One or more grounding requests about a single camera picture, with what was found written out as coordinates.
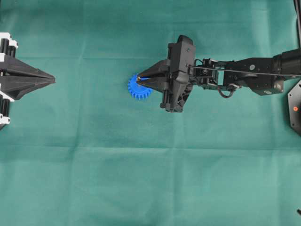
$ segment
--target blue gear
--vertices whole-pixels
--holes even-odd
[[[139,85],[136,82],[137,76],[138,73],[134,74],[133,77],[128,81],[127,89],[132,97],[135,97],[137,100],[143,100],[146,99],[152,93],[152,89]]]

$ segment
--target screw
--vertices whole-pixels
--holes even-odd
[[[254,70],[255,69],[255,65],[250,65],[250,70]]]

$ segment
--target gear teeth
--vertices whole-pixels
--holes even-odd
[[[138,74],[134,74],[133,77],[128,80],[127,90],[133,98],[137,100],[144,100],[150,96],[152,89],[138,85],[136,82],[137,76]]]

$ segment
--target white bracket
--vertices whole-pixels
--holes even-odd
[[[0,124],[10,124],[10,118],[0,114]]]
[[[0,41],[1,39],[8,39],[9,40],[9,45],[14,46],[15,48],[18,48],[18,43],[16,40],[12,40],[12,37],[10,33],[8,32],[0,32]]]

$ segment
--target green cloth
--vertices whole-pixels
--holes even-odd
[[[56,84],[0,132],[2,226],[299,226],[301,138],[281,95],[195,87],[183,113],[128,94],[179,34],[196,57],[298,47],[292,0],[7,0],[16,57]]]

